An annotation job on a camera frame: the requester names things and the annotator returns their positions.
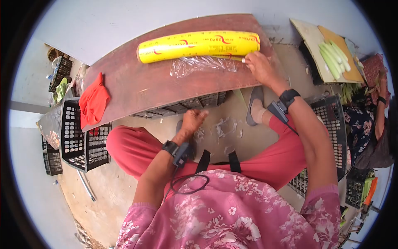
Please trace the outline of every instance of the hand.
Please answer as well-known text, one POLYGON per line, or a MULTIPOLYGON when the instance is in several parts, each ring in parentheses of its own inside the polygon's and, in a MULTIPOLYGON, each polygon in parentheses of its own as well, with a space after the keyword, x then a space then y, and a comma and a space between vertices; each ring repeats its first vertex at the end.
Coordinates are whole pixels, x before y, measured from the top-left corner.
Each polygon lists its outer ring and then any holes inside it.
POLYGON ((209 114, 209 111, 200 111, 197 109, 187 110, 184 114, 181 132, 186 134, 187 136, 192 136, 195 131, 199 129, 199 127, 203 124, 203 121, 209 114))
POLYGON ((285 90, 290 89, 287 82, 277 74, 265 55, 255 51, 247 54, 245 59, 247 67, 256 79, 264 86, 271 88, 278 96, 285 90))
POLYGON ((381 69, 379 73, 379 86, 376 86, 376 90, 378 91, 378 95, 386 99, 387 95, 387 81, 386 81, 386 70, 381 69))

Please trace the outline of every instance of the floral pattern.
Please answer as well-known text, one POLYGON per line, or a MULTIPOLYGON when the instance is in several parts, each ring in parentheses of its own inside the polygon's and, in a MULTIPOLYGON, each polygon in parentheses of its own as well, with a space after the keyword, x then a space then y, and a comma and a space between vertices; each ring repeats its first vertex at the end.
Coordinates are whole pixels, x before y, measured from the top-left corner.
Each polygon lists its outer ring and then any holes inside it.
POLYGON ((351 154, 351 165, 355 165, 357 157, 365 150, 374 130, 374 114, 366 107, 343 106, 344 120, 350 126, 347 142, 351 154))
MULTIPOLYGON (((146 204, 132 206, 116 248, 248 249, 275 248, 275 245, 334 248, 337 245, 340 222, 337 191, 306 200, 298 213, 266 183, 224 170, 201 174, 210 178, 201 191, 175 195, 157 211, 146 204)), ((192 177, 180 191, 196 189, 203 181, 203 177, 192 177)))

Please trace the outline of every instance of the red pants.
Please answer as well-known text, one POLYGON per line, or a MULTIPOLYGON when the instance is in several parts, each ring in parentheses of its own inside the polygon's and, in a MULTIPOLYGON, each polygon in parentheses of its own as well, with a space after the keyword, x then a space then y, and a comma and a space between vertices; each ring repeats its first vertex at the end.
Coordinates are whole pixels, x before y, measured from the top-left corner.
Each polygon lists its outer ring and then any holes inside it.
MULTIPOLYGON (((292 121, 289 125, 295 129, 292 121)), ((250 160, 240 163, 242 174, 262 182, 274 189, 291 181, 304 168, 306 161, 304 149, 299 136, 273 116, 269 126, 279 134, 279 140, 250 160)), ((107 149, 116 163, 129 175, 139 180, 162 144, 145 128, 118 126, 108 135, 107 149)), ((188 161, 182 170, 177 171, 176 178, 194 174, 197 163, 188 161)), ((229 165, 209 165, 208 170, 230 170, 229 165)))

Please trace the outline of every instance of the black cable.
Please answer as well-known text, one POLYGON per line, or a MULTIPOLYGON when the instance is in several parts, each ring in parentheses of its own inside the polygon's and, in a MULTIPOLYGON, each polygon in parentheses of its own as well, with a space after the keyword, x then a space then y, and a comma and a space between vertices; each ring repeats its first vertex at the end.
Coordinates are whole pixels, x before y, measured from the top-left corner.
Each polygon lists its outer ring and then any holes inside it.
POLYGON ((287 127, 289 127, 294 133, 296 133, 296 135, 298 136, 299 134, 297 133, 297 131, 295 131, 288 123, 286 123, 287 127))
POLYGON ((170 190, 172 190, 175 194, 194 194, 194 193, 204 189, 206 187, 206 185, 210 182, 210 178, 208 176, 205 176, 205 175, 202 175, 202 174, 190 174, 190 175, 184 176, 184 177, 174 181, 174 178, 176 176, 177 170, 178 170, 178 168, 176 167, 176 170, 174 171, 173 176, 172 176, 172 180, 170 181, 170 188, 167 190, 166 194, 164 195, 163 203, 166 201, 166 197, 169 194, 170 190), (195 189, 193 191, 190 191, 190 192, 178 192, 178 190, 174 189, 174 185, 177 182, 185 181, 185 180, 187 180, 187 179, 189 179, 191 177, 197 177, 197 176, 201 176, 201 177, 206 178, 206 182, 205 182, 205 184, 202 187, 200 187, 198 189, 195 189))

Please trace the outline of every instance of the cutting board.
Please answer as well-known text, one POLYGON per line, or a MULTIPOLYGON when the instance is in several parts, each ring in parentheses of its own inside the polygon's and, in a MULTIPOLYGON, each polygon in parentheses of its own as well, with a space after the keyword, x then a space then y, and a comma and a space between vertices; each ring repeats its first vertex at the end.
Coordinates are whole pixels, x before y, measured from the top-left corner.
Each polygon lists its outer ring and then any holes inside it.
MULTIPOLYGON (((323 80, 323 82, 325 82, 325 83, 363 83, 361 74, 359 73, 358 69, 355 67, 354 64, 352 66, 350 64, 350 67, 351 67, 350 73, 352 71, 356 71, 359 75, 359 78, 356 77, 355 80, 351 80, 351 79, 345 78, 345 74, 343 74, 343 76, 341 76, 338 80, 335 80, 332 73, 329 71, 328 66, 325 63, 325 60, 323 59, 322 55, 319 52, 318 45, 321 42, 325 41, 325 37, 322 34, 322 32, 320 31, 320 29, 318 28, 318 26, 309 24, 309 23, 306 23, 306 22, 303 22, 300 20, 296 20, 296 19, 290 19, 290 22, 294 25, 294 27, 297 29, 297 31, 303 38, 305 45, 307 46, 309 52, 311 53, 311 55, 315 61, 319 75, 321 76, 321 79, 323 80)), ((347 55, 349 60, 351 59, 352 63, 354 63, 352 56, 349 54, 349 51, 348 51, 348 54, 346 51, 344 51, 344 53, 347 55)))
POLYGON ((332 31, 328 30, 325 27, 318 26, 318 29, 322 33, 322 35, 326 41, 332 40, 347 56, 348 64, 351 67, 351 70, 349 72, 343 73, 344 78, 347 80, 364 82, 360 72, 358 71, 357 67, 355 66, 354 59, 352 58, 352 55, 347 47, 347 44, 345 43, 344 38, 337 35, 336 33, 332 32, 332 31))

